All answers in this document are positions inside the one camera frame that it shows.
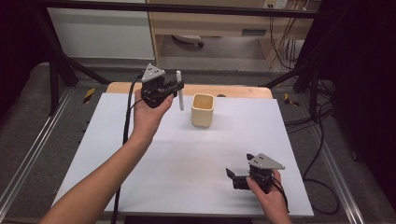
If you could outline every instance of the white tabletop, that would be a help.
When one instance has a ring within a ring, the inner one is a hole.
[[[225,168],[247,175],[246,154],[263,153],[286,167],[280,173],[290,215],[313,216],[276,100],[216,98],[208,129],[191,125],[192,97],[184,101],[184,111],[174,101],[148,152],[123,183],[121,213],[262,216],[255,196],[233,189]],[[126,105],[127,94],[102,95],[55,202],[121,146]],[[113,204],[105,211],[112,211]]]

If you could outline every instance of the cup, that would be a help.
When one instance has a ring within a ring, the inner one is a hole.
[[[195,127],[208,128],[212,123],[215,98],[212,95],[197,93],[191,106],[191,123]]]

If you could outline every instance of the wrist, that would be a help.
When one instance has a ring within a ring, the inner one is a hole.
[[[128,142],[134,142],[136,144],[142,145],[150,145],[153,139],[152,134],[143,133],[143,132],[136,132],[135,130],[132,131],[131,136],[128,139]]]

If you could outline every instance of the human hand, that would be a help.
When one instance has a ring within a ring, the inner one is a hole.
[[[134,101],[138,102],[142,98],[141,90],[134,93]],[[169,95],[162,104],[156,108],[149,107],[144,101],[134,106],[134,130],[133,133],[143,134],[151,139],[160,126],[161,119],[165,112],[171,107],[173,94]]]
[[[273,174],[274,178],[280,184],[279,171],[273,170]],[[268,194],[266,194],[252,178],[247,177],[247,184],[251,191],[256,195],[260,205],[262,206],[262,211],[271,223],[291,223],[285,199],[276,187],[272,186]]]

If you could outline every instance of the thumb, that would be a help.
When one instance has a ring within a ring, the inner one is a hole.
[[[168,97],[166,97],[166,99],[158,106],[161,111],[166,112],[172,105],[173,102],[173,94],[170,94]]]
[[[247,185],[251,189],[251,191],[256,195],[256,197],[262,197],[265,194],[260,186],[254,181],[252,178],[247,176]]]

